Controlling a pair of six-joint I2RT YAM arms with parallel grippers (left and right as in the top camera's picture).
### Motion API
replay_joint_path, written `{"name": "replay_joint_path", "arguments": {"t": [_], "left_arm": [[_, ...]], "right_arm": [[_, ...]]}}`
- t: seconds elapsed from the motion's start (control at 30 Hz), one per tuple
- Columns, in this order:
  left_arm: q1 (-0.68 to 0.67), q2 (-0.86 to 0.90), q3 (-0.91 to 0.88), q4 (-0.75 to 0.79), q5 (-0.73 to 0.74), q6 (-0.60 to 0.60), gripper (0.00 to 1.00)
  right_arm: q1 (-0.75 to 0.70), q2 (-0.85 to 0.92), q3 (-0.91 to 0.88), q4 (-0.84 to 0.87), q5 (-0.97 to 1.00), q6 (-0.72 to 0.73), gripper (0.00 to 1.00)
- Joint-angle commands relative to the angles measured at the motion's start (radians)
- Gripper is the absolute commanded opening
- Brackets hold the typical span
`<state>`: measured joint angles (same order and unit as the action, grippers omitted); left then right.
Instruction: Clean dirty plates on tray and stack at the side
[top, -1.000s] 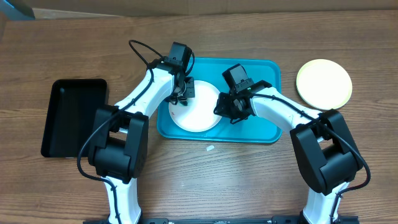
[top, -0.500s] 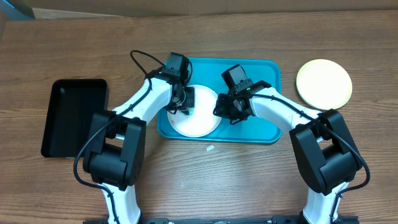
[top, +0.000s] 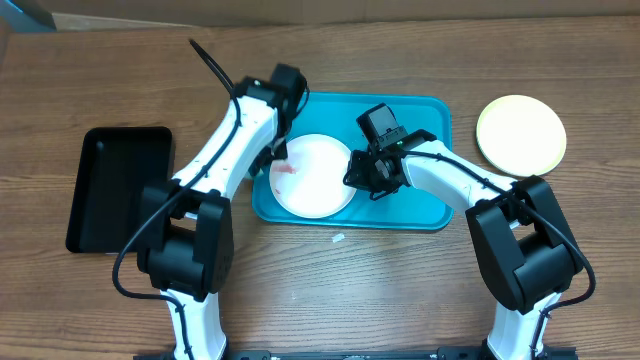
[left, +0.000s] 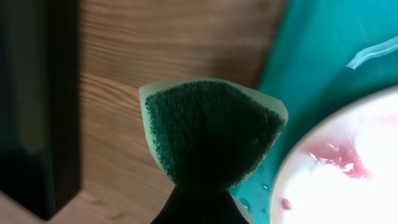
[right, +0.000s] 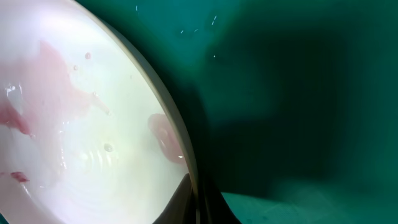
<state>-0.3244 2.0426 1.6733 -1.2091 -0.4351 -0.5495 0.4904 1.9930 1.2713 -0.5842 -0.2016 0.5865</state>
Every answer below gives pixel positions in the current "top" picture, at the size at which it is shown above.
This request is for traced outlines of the yellow-green plate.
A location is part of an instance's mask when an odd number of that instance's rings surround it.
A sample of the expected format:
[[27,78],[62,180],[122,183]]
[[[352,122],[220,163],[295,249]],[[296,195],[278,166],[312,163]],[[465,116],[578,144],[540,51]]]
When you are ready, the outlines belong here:
[[564,124],[544,102],[525,95],[493,100],[480,113],[476,142],[497,169],[518,177],[556,168],[567,148]]

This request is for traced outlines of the white pink plate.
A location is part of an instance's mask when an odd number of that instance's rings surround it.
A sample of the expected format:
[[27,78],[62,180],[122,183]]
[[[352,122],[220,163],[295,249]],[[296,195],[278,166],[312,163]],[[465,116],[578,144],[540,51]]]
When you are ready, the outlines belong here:
[[269,187],[276,201],[289,213],[306,219],[337,214],[353,199],[356,190],[346,186],[351,151],[337,139],[308,134],[286,144],[286,160],[274,160]]

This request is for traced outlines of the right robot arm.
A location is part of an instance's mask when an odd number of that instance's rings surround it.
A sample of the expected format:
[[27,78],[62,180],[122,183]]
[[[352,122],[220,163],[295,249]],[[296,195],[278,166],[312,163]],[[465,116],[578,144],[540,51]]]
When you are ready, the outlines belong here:
[[488,172],[425,130],[408,132],[381,103],[360,115],[367,141],[351,154],[345,185],[376,201],[402,187],[425,191],[465,215],[481,276],[497,301],[477,359],[574,359],[542,342],[561,295],[585,266],[548,183]]

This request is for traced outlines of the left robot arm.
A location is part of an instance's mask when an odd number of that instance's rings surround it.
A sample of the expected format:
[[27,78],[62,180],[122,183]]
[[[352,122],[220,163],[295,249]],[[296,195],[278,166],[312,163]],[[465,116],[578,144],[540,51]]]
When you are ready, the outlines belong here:
[[168,305],[176,345],[170,359],[221,359],[227,348],[218,292],[234,255],[231,200],[246,175],[287,157],[286,137],[308,97],[299,69],[279,64],[267,81],[227,86],[230,102],[196,157],[141,198],[141,225],[127,247]]

